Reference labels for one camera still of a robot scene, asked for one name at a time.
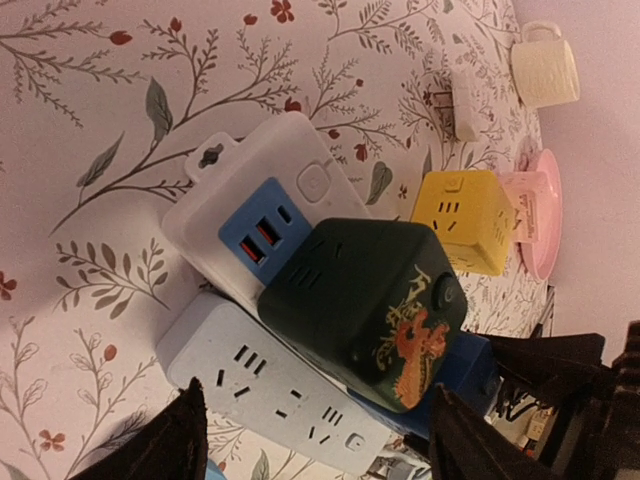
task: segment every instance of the usb-c port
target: usb-c port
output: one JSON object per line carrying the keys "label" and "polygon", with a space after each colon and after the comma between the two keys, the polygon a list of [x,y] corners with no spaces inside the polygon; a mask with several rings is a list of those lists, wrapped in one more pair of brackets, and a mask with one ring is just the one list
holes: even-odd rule
{"label": "usb-c port", "polygon": [[278,235],[278,232],[276,232],[275,228],[271,226],[266,218],[260,220],[256,225],[256,228],[262,234],[267,243],[272,247],[282,239],[282,237]]}
{"label": "usb-c port", "polygon": [[244,252],[249,255],[249,258],[258,265],[264,260],[264,252],[258,248],[256,243],[251,240],[248,235],[242,239],[240,247],[242,247]]}

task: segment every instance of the orange dragon illustration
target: orange dragon illustration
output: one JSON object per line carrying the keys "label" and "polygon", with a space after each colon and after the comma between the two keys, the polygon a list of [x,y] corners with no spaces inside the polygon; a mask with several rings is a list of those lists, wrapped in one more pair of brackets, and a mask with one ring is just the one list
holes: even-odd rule
{"label": "orange dragon illustration", "polygon": [[446,323],[434,329],[424,326],[428,318],[427,309],[418,297],[427,290],[431,278],[417,265],[414,268],[418,276],[410,281],[409,293],[400,305],[389,307],[386,321],[391,326],[390,335],[381,338],[383,343],[375,351],[381,370],[386,370],[392,363],[393,350],[404,360],[394,392],[408,408],[417,405],[431,383],[433,362],[444,355],[446,335],[450,330]]}

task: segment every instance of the mug handle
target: mug handle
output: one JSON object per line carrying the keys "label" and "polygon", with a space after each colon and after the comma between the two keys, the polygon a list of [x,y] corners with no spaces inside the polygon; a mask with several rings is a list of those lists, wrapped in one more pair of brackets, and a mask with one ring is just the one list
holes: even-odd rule
{"label": "mug handle", "polygon": [[[532,37],[533,33],[541,34],[538,38]],[[559,40],[562,38],[560,27],[553,22],[537,21],[529,22],[522,27],[522,41],[535,42],[540,40]]]}

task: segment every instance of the blue object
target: blue object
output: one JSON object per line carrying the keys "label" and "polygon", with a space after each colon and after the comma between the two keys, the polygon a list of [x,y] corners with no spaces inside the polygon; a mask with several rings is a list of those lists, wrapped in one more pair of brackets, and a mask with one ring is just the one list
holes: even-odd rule
{"label": "blue object", "polygon": [[418,406],[406,413],[390,412],[352,390],[347,391],[373,417],[391,429],[402,435],[414,433],[428,440],[437,384],[443,384],[478,414],[485,415],[500,388],[500,376],[489,340],[461,331]]}
{"label": "blue object", "polygon": [[270,177],[224,223],[218,237],[269,285],[311,230],[282,185]]}
{"label": "blue object", "polygon": [[207,462],[207,474],[204,480],[227,480],[227,477],[225,477],[218,466],[209,459]]}

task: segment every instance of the round button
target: round button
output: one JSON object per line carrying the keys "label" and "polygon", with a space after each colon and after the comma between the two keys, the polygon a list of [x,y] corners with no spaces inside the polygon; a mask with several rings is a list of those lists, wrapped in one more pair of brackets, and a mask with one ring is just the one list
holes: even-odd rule
{"label": "round button", "polygon": [[443,310],[451,306],[460,294],[460,287],[455,277],[450,273],[445,273],[433,287],[433,305],[436,310]]}

